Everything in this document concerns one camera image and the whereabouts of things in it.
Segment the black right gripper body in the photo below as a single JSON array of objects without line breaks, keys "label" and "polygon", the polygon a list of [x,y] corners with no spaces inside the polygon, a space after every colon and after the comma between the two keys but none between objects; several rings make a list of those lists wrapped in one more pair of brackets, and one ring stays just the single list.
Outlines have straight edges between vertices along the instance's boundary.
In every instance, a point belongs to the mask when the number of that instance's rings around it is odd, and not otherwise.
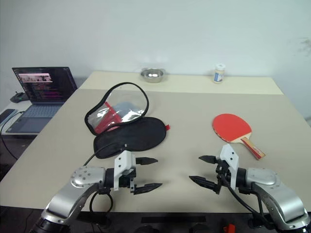
[{"label": "black right gripper body", "polygon": [[217,184],[214,188],[214,192],[219,194],[223,186],[230,187],[230,182],[226,179],[227,173],[230,173],[230,171],[229,165],[225,160],[216,159],[216,164]]}]

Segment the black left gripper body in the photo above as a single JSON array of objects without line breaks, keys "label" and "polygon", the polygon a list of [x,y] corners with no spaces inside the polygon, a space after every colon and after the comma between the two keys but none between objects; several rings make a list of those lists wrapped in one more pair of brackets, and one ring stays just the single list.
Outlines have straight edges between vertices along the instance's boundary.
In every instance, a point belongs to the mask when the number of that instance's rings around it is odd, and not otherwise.
[{"label": "black left gripper body", "polygon": [[122,172],[119,177],[119,188],[128,188],[131,193],[135,191],[134,178],[136,177],[136,169],[132,168]]}]

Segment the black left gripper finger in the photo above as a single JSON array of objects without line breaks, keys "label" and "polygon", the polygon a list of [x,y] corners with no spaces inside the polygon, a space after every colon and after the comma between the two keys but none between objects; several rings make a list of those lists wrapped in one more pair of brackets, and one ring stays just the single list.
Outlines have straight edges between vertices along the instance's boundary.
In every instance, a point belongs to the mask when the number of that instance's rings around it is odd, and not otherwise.
[{"label": "black left gripper finger", "polygon": [[141,186],[141,187],[137,187],[135,185],[133,194],[138,195],[138,194],[148,193],[148,192],[151,192],[151,191],[153,191],[153,190],[155,190],[161,186],[162,186],[162,183],[149,183],[149,184],[145,184],[144,186]]},{"label": "black left gripper finger", "polygon": [[137,157],[136,158],[136,164],[137,165],[150,165],[153,163],[157,163],[158,160],[155,158],[149,158],[149,157]]}]

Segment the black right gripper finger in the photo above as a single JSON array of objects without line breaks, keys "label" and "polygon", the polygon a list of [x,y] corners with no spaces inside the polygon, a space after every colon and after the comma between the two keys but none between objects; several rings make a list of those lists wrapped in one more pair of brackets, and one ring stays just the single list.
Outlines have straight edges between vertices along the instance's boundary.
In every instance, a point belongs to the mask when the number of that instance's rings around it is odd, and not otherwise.
[{"label": "black right gripper finger", "polygon": [[214,192],[217,192],[216,186],[217,184],[211,181],[208,181],[206,178],[204,177],[200,177],[200,176],[189,176],[189,178],[195,182],[197,185],[210,189]]},{"label": "black right gripper finger", "polygon": [[217,164],[218,160],[215,156],[211,156],[211,155],[203,155],[199,157],[200,160],[210,163],[210,164]]}]

